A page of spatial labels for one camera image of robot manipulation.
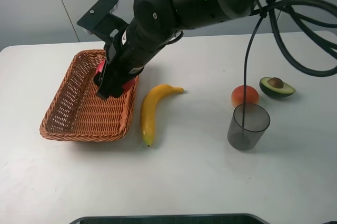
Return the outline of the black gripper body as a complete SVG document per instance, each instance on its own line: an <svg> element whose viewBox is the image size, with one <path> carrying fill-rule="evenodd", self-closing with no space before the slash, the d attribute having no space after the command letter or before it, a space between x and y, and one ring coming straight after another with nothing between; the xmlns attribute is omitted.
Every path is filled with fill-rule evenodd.
<svg viewBox="0 0 337 224"><path fill-rule="evenodd" d="M143 29L137 21L132 21L106 50L104 79L112 82L131 80L165 46L174 44L181 38L181 31L149 31Z"/></svg>

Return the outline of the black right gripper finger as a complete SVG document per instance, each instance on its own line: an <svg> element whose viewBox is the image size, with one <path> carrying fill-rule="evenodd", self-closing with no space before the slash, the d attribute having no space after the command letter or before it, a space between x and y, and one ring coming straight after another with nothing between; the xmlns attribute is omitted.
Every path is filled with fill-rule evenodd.
<svg viewBox="0 0 337 224"><path fill-rule="evenodd" d="M105 74L106 90L105 98L119 98L132 87L132 75L120 75L117 73Z"/></svg>

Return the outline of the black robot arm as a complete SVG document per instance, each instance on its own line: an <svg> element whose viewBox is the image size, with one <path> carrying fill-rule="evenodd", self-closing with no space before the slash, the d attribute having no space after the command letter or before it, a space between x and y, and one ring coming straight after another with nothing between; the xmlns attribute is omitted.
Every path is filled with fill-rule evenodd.
<svg viewBox="0 0 337 224"><path fill-rule="evenodd" d="M127 92L144 66L166 45L179 41L185 30L197 29L245 16L269 17L276 43L285 59L297 70L315 77L329 77L336 69L314 70L297 62L280 36L275 11L289 14L310 39L328 54L336 56L336 44L314 34L307 23L317 21L294 11L294 6L311 6L336 15L336 6L323 0L134 0L130 23L113 14L118 0L98 0L78 21L105 45L105 61L94 76L101 99L118 98Z"/></svg>

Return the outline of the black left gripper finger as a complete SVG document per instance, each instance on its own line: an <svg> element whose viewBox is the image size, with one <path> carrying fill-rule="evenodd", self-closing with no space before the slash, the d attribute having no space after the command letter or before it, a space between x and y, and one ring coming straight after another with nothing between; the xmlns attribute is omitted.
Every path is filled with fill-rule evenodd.
<svg viewBox="0 0 337 224"><path fill-rule="evenodd" d="M97 86L98 89L97 89L97 92L96 92L96 95L103 100L108 99L108 98L105 98L105 90L106 90L105 74L109 74L109 73L111 73L111 74L115 73L113 63L105 62L103 72L100 75L101 84L100 84L100 86Z"/></svg>

